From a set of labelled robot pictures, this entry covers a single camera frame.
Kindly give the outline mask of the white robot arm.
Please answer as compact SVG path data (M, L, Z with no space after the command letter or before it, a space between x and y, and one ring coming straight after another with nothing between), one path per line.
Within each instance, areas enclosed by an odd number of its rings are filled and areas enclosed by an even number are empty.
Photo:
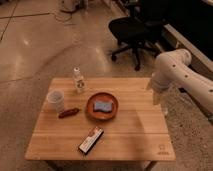
M190 69L191 61L192 55L187 49L160 53L155 59L151 87L162 93L172 82L177 83L213 113L213 81Z

